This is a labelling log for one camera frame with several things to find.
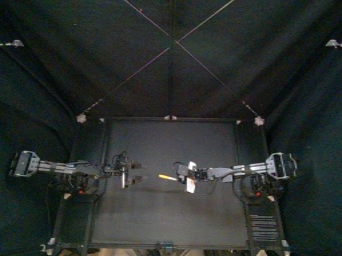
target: black fabric wall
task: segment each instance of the black fabric wall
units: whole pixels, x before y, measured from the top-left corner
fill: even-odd
[[[342,38],[342,30],[331,38]],[[295,255],[342,252],[342,50],[322,47],[269,120],[271,150],[293,152],[298,178],[281,209]]]
[[[3,26],[1,42],[7,40]],[[27,51],[0,48],[0,255],[39,254],[37,245],[48,241],[56,209],[56,194],[47,194],[48,177],[8,177],[13,155],[31,150],[43,159],[68,160],[76,129],[41,70]]]

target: cable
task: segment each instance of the cable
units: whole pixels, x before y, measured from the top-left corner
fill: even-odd
[[[47,213],[48,213],[48,235],[52,237],[52,225],[51,225],[51,212],[49,212],[49,203],[48,203],[48,191],[52,181],[48,183],[47,190],[45,190],[45,206],[47,206]]]
[[[103,96],[102,99],[99,99],[80,114],[85,114],[87,112],[90,112],[92,110],[92,108],[100,104],[100,102],[104,101],[106,98],[108,98],[108,96],[159,59],[159,57],[162,55],[164,55],[164,53],[170,50],[170,47],[166,48],[144,65],[140,69],[138,69],[138,71],[118,85],[115,86],[108,92],[107,94]]]
[[[195,30],[198,30],[198,28],[199,28],[215,15],[218,15],[218,13],[219,13],[230,4],[232,4],[234,1],[235,1],[235,0],[231,0],[228,3],[226,3],[226,4],[218,9],[218,11],[215,11],[215,12],[208,16],[208,18],[206,18],[204,21],[202,21],[200,24],[199,24],[194,29],[191,29],[191,31],[190,31],[178,41],[180,42],[183,39],[186,39],[187,36],[188,36]]]
[[[218,179],[214,180],[214,185],[212,185],[211,191],[208,193],[200,193],[199,192],[199,194],[203,195],[203,196],[210,196],[216,190],[218,181],[219,181]]]

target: metal frame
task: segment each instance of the metal frame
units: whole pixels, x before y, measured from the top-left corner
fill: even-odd
[[[138,120],[142,121],[142,118],[114,118],[114,120]],[[144,121],[164,121],[163,119],[146,119],[143,118]],[[186,119],[188,122],[195,122],[199,119]],[[203,122],[208,122],[208,121],[214,121],[214,122],[222,122],[223,120],[226,122],[231,122],[231,119],[200,119]],[[234,126],[234,133],[235,133],[235,139],[236,139],[236,163],[239,163],[240,160],[240,155],[239,155],[239,147],[240,147],[240,134],[239,134],[239,129],[238,129],[238,124],[235,124]],[[106,151],[107,151],[107,123],[104,123],[104,129],[103,129],[103,135],[102,135],[102,160],[104,160],[104,156],[106,156]],[[262,140],[263,140],[263,145],[261,147],[261,150],[265,152],[265,156],[267,156],[267,144],[265,141],[265,131],[263,128],[259,127],[259,132],[262,134]],[[243,208],[244,208],[244,217],[246,217],[246,228],[247,228],[247,236],[248,236],[248,240],[246,241],[246,246],[240,247],[240,246],[231,246],[227,245],[224,247],[212,247],[212,246],[200,246],[194,248],[191,245],[174,245],[171,243],[166,243],[166,244],[160,244],[160,243],[155,243],[155,244],[123,244],[123,243],[92,243],[91,242],[91,236],[92,236],[92,230],[94,230],[94,217],[95,217],[95,209],[98,206],[98,197],[94,197],[88,202],[90,204],[90,210],[87,213],[87,223],[85,223],[85,232],[84,232],[84,236],[83,236],[83,241],[80,243],[68,243],[68,241],[60,241],[60,230],[61,230],[61,222],[63,222],[63,217],[64,217],[64,210],[65,210],[65,203],[67,200],[64,198],[61,198],[60,201],[60,208],[59,208],[59,213],[57,213],[57,219],[56,219],[56,226],[55,226],[55,230],[53,230],[53,238],[56,239],[55,241],[55,249],[53,249],[53,255],[59,255],[61,249],[64,248],[75,248],[77,249],[77,251],[80,252],[81,256],[87,255],[87,250],[88,248],[134,248],[134,249],[158,249],[158,250],[164,250],[164,251],[170,251],[172,249],[174,250],[188,250],[188,249],[203,249],[203,250],[236,250],[236,251],[243,251],[243,250],[250,250],[251,252],[251,256],[256,256],[259,250],[273,250],[275,251],[279,255],[282,255],[283,251],[286,250],[286,247],[283,245],[283,228],[282,228],[282,221],[281,221],[281,215],[279,215],[279,207],[278,207],[278,202],[277,200],[271,203],[271,207],[273,207],[273,215],[271,218],[275,220],[275,227],[277,227],[277,241],[274,241],[273,243],[269,243],[267,246],[261,245],[261,243],[255,242],[254,238],[255,238],[255,234],[254,234],[254,229],[252,229],[252,219],[250,217],[251,214],[254,214],[255,212],[255,208],[258,207],[263,207],[263,206],[255,206],[255,205],[250,205],[250,204],[243,204]]]

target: white cable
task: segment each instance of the white cable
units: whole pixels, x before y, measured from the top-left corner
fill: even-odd
[[[183,39],[186,39],[186,37],[187,37],[190,34],[192,34],[192,32],[195,32],[195,31],[198,30],[198,28],[199,28],[204,23],[207,23],[207,21],[208,21],[214,16],[216,16],[218,13],[219,13],[227,6],[230,6],[230,5],[232,4],[234,1],[235,1],[235,0],[231,0],[228,3],[226,3],[226,4],[218,9],[218,11],[215,11],[215,12],[200,22],[200,24],[199,24],[194,29],[191,29],[191,31],[190,31],[178,41],[180,42]]]
[[[104,95],[102,99],[99,99],[83,112],[80,115],[87,113],[99,103],[150,66],[156,59],[170,50],[170,47],[164,49],[146,64],[144,66]]]
[[[135,10],[136,12],[154,24],[154,26],[170,37],[170,34],[162,29],[162,27],[147,17],[142,10],[139,10],[130,1],[123,0]]]
[[[206,69],[206,71],[211,74],[211,76],[218,80],[218,82],[226,87],[228,88],[228,90],[231,91],[232,96],[240,101],[240,103],[243,104],[243,106],[254,113],[255,116],[259,116],[259,114],[256,113],[256,111],[251,108],[251,106],[244,102],[244,100],[238,96],[238,94],[235,93],[235,91],[231,89],[231,87],[228,87],[228,85],[218,78],[218,76],[212,73],[212,71],[208,69],[208,67],[200,62],[200,60],[194,56],[194,54],[191,54],[191,52],[187,50],[187,48],[179,43],[179,41],[175,41],[176,44],[180,46],[180,48],[187,52],[187,54],[192,57],[192,59],[198,62],[198,64]]]

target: wire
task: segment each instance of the wire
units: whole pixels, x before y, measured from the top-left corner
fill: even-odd
[[[104,99],[108,98],[108,96],[159,59],[159,57],[162,55],[164,55],[164,53],[170,50],[170,47],[166,48],[144,65],[140,69],[138,69],[138,71],[118,85],[115,86],[108,92],[107,94],[103,96],[102,99],[99,99],[83,112],[81,114],[90,112],[92,110],[92,108],[95,106],[98,106],[100,104],[100,102],[104,101]]]
[[[200,193],[199,192],[199,194],[203,195],[203,196],[210,196],[216,190],[218,181],[219,181],[218,179],[214,180],[214,185],[212,185],[211,191],[208,193]]]
[[[215,12],[199,23],[199,25],[198,25],[195,28],[191,29],[191,31],[190,31],[178,41],[180,42],[183,39],[186,39],[186,37],[187,37],[192,32],[195,32],[195,30],[198,30],[198,28],[199,28],[215,15],[218,15],[218,13],[219,13],[230,4],[232,4],[234,1],[235,1],[235,0],[231,0],[228,3],[226,3],[226,4],[218,9],[218,11],[215,11]]]
[[[52,237],[51,212],[49,212],[49,203],[48,203],[48,191],[49,191],[51,184],[52,184],[52,181],[48,183],[48,186],[47,186],[47,189],[45,189],[45,206],[47,206],[47,213],[48,213],[48,234],[49,234],[49,237]]]
[[[258,112],[251,108],[251,106],[246,103],[246,101],[240,98],[235,90],[219,79],[219,77],[212,73],[212,71],[208,69],[208,67],[200,62],[200,60],[195,57],[195,55],[187,50],[187,48],[180,44],[179,41],[175,41],[175,43],[180,46],[180,48],[186,51],[186,53],[192,57],[192,59],[198,62],[198,64],[206,69],[206,71],[210,73],[210,75],[216,79],[216,81],[230,90],[231,95],[240,101],[243,106],[252,112],[255,116],[259,116]]]

